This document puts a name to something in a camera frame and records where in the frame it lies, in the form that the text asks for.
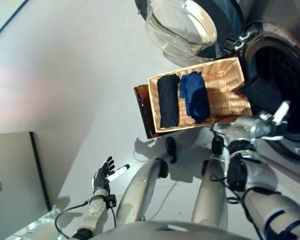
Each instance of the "white cabinet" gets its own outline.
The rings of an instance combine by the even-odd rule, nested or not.
[[[46,213],[29,133],[0,134],[0,240]]]

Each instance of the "folded blue cloth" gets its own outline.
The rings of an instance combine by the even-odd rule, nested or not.
[[[179,85],[180,98],[185,99],[186,114],[197,123],[203,122],[210,115],[207,89],[198,72],[183,75]]]

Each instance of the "black towel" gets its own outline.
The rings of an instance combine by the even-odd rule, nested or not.
[[[203,122],[210,115],[207,89],[198,72],[183,75],[180,81],[180,98],[185,99],[186,114],[197,123]]]
[[[160,128],[169,128],[179,124],[178,83],[175,74],[162,76],[158,82]]]
[[[251,104],[270,114],[274,114],[283,101],[273,78],[265,80],[262,76],[256,76],[245,83],[239,91],[246,95]]]

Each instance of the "wicker basket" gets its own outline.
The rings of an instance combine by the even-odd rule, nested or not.
[[[204,122],[196,123],[193,118],[187,116],[185,100],[179,97],[178,91],[179,125],[160,128],[161,116],[157,88],[158,79],[164,75],[171,74],[177,74],[181,78],[182,75],[192,72],[201,72],[204,79],[210,105],[210,117]],[[157,133],[164,133],[208,126],[226,116],[250,116],[252,112],[249,101],[245,96],[236,91],[244,81],[244,75],[237,57],[209,61],[150,77],[148,79],[148,88],[155,131]],[[236,118],[230,117],[220,122],[231,123]]]

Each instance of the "black strap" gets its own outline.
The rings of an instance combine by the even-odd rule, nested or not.
[[[300,220],[291,223],[289,226],[286,227],[284,231],[280,232],[280,234],[278,235],[278,239],[280,240],[290,239],[289,236],[291,234],[291,231],[299,225],[300,225]]]
[[[72,238],[79,240],[88,240],[94,237],[94,233],[87,228],[81,228],[73,235]]]
[[[273,214],[271,217],[269,217],[269,219],[266,221],[265,225],[264,225],[264,232],[266,233],[268,231],[268,228],[270,227],[271,222],[278,216],[280,216],[281,214],[284,214],[285,211],[281,210],[276,212],[275,214]]]

